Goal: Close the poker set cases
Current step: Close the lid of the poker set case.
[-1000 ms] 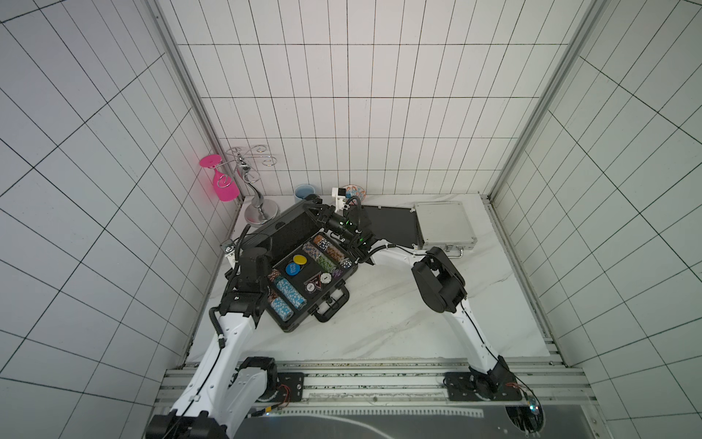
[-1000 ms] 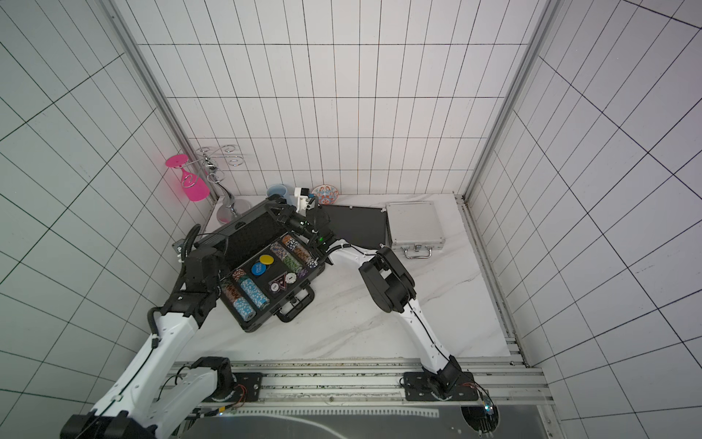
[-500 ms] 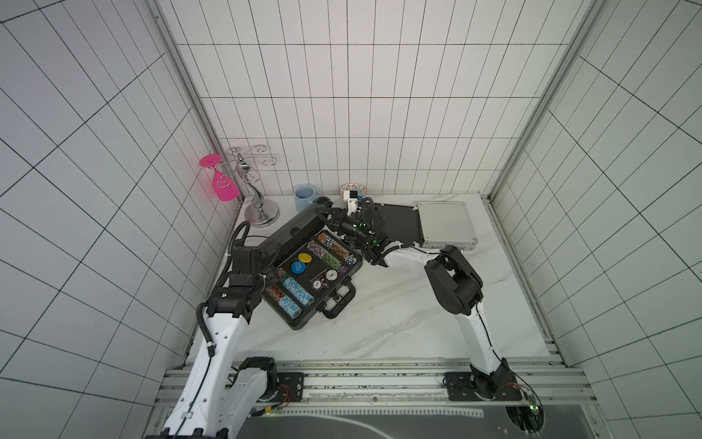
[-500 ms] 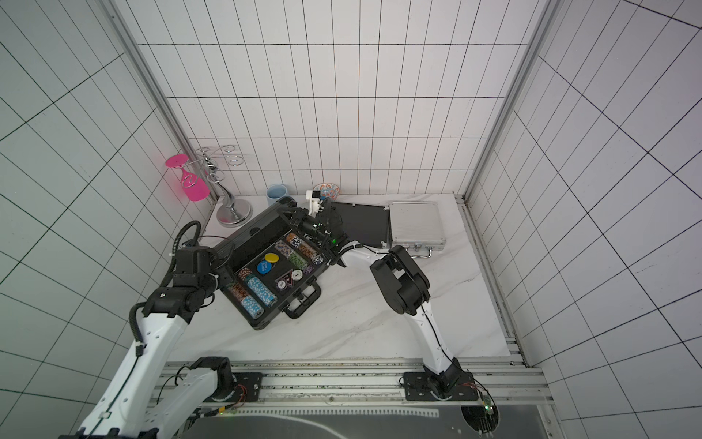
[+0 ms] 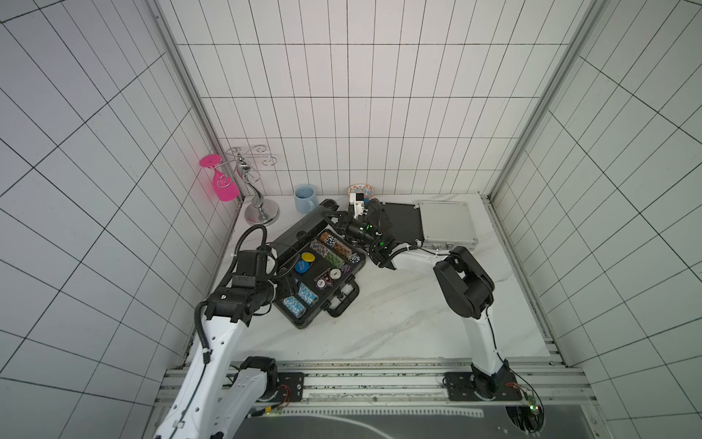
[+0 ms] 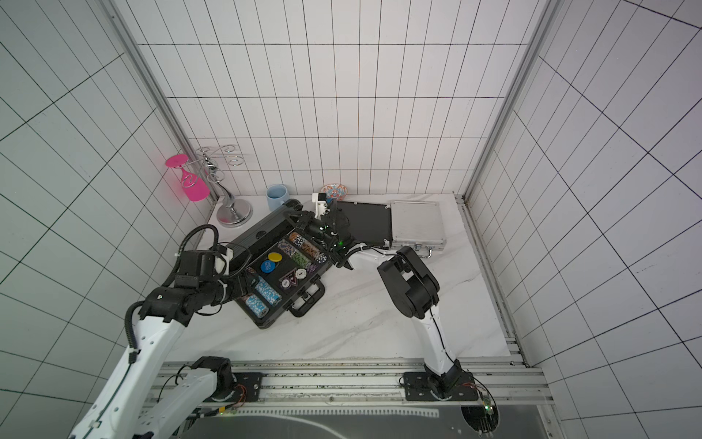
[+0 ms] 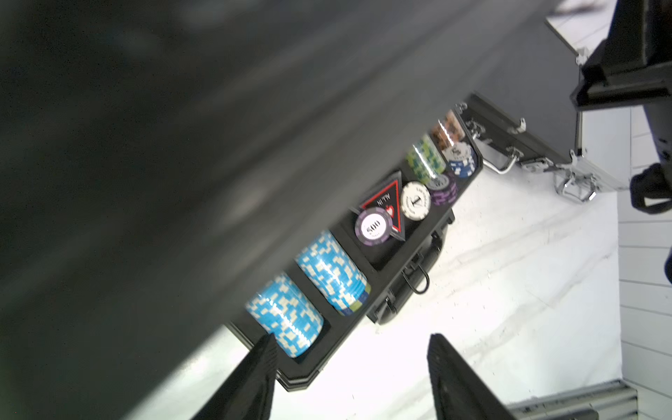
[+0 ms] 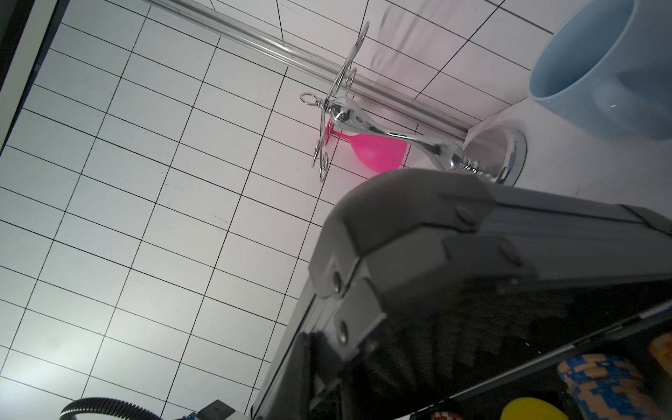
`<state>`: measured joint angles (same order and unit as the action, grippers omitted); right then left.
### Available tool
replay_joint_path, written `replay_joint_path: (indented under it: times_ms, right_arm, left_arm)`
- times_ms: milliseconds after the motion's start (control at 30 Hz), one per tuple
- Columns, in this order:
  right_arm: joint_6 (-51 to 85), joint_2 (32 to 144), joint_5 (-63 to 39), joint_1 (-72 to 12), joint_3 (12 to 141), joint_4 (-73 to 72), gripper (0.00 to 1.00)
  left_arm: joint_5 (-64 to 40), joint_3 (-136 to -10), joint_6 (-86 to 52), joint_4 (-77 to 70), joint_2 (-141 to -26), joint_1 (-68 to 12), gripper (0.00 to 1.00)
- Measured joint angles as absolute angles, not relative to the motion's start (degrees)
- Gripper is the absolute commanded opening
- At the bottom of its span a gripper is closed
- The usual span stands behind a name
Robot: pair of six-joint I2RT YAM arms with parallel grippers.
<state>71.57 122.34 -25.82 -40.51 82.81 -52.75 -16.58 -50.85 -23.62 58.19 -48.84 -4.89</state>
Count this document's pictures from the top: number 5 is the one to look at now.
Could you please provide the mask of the silver poker case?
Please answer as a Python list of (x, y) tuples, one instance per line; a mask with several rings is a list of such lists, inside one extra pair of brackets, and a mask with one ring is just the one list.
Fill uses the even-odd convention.
[(419, 210), (424, 248), (448, 251), (460, 246), (475, 250), (479, 239), (466, 202), (421, 201)]

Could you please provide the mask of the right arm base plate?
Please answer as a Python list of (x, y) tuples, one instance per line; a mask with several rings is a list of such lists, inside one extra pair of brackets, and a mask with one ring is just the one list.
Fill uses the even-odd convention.
[(487, 377), (482, 372), (446, 372), (442, 385), (451, 402), (522, 402), (521, 391), (514, 386), (516, 377), (511, 372), (501, 372)]

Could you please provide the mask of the black poker case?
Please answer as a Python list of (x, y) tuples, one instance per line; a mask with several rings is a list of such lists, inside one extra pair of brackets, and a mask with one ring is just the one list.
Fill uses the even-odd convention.
[(422, 247), (424, 234), (419, 204), (383, 202), (383, 210), (390, 222), (390, 233), (399, 244)]
[[(297, 329), (306, 329), (322, 312), (339, 318), (359, 296), (356, 275), (366, 256), (325, 221), (334, 210), (339, 210), (336, 201), (322, 201), (270, 244), (277, 252), (278, 273), (291, 268), (294, 281), (294, 294), (273, 304)], [(316, 260), (298, 274), (294, 265), (303, 260), (303, 252), (312, 252)]]

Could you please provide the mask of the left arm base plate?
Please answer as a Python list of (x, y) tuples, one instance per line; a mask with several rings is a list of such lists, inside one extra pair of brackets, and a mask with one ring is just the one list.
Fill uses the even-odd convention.
[(302, 372), (280, 372), (274, 393), (257, 400), (258, 404), (284, 404), (301, 402), (305, 388), (305, 375)]

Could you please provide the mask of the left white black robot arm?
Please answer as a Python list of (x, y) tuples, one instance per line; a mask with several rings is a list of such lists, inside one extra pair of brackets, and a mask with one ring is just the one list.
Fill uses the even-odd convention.
[(268, 357), (246, 358), (230, 387), (223, 387), (238, 343), (278, 298), (283, 278), (266, 227), (251, 226), (242, 236), (256, 230), (260, 244), (252, 250), (237, 245), (218, 286), (195, 307), (199, 346), (156, 438), (230, 438), (244, 420), (273, 413), (294, 398), (297, 387), (280, 382), (276, 361)]

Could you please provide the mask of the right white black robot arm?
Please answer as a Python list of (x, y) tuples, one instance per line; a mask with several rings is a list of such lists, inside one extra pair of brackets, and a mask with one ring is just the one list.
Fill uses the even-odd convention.
[(330, 210), (325, 221), (381, 269), (433, 277), (449, 309), (464, 322), (472, 353), (473, 385), (485, 399), (510, 373), (500, 356), (489, 309), (495, 283), (470, 251), (475, 226), (464, 202), (414, 205), (349, 196), (347, 210)]

